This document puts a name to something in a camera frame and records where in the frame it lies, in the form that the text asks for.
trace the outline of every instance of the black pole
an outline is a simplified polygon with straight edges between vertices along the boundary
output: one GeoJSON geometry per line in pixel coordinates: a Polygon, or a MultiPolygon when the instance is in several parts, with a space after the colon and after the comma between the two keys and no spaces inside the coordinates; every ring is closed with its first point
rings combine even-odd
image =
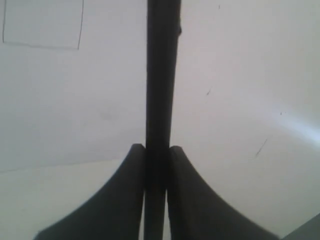
{"type": "Polygon", "coordinates": [[[181,0],[147,1],[144,240],[162,240],[181,0]]]}

